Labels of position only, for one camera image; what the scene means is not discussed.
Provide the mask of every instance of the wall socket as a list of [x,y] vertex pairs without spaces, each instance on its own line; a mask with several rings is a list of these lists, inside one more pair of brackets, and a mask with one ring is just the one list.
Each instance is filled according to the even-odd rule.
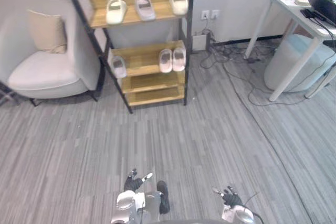
[[219,10],[211,11],[211,19],[217,19],[219,17]]
[[210,12],[209,10],[203,10],[201,13],[201,20],[209,19]]

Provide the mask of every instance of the shoe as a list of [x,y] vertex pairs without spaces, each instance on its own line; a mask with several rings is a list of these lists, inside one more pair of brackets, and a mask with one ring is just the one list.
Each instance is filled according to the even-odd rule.
[[135,0],[135,10],[142,21],[152,21],[156,19],[151,0]]
[[176,47],[173,52],[173,70],[175,72],[181,72],[185,68],[186,62],[186,50],[182,47]]
[[169,73],[173,69],[173,52],[170,49],[163,49],[159,54],[159,67],[162,73]]
[[175,15],[185,15],[188,12],[188,0],[169,0]]
[[126,64],[122,57],[109,55],[108,63],[117,79],[127,76]]
[[120,24],[124,20],[127,4],[123,0],[108,0],[106,6],[106,23]]
[[167,214],[170,211],[169,205],[169,195],[168,187],[165,181],[159,181],[156,185],[156,189],[160,191],[161,194],[161,203],[160,203],[160,214]]

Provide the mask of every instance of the laptop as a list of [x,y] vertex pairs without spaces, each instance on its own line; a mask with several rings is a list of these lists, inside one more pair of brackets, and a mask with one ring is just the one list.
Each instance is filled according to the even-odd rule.
[[336,26],[336,0],[308,0],[314,11]]

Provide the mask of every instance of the wooden shelf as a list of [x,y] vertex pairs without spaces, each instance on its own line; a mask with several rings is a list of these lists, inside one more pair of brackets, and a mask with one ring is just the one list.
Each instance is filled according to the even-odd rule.
[[[108,0],[91,0],[92,6],[94,8],[94,14],[91,18],[90,25],[92,28],[104,28],[110,27],[106,23],[106,5]],[[143,22],[139,19],[136,10],[134,8],[135,0],[123,0],[128,6],[128,10],[125,14],[123,25],[125,24],[135,24]],[[151,0],[156,13],[156,20],[167,20],[181,18],[181,16],[176,16],[172,12],[169,0]]]
[[121,89],[123,93],[136,93],[183,86],[184,75],[185,72],[182,71],[126,77],[122,79]]
[[141,47],[129,47],[122,49],[113,49],[112,53],[115,56],[121,56],[125,60],[127,76],[143,76],[146,74],[160,73],[159,69],[159,53],[164,48],[175,49],[182,47],[181,40],[152,44]]
[[130,106],[180,100],[184,98],[184,87],[129,93],[127,97]]

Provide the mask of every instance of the beige pillow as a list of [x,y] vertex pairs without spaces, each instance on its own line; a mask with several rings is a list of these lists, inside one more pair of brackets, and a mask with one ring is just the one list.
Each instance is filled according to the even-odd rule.
[[45,15],[28,10],[29,30],[35,46],[45,52],[64,54],[67,50],[61,15]]

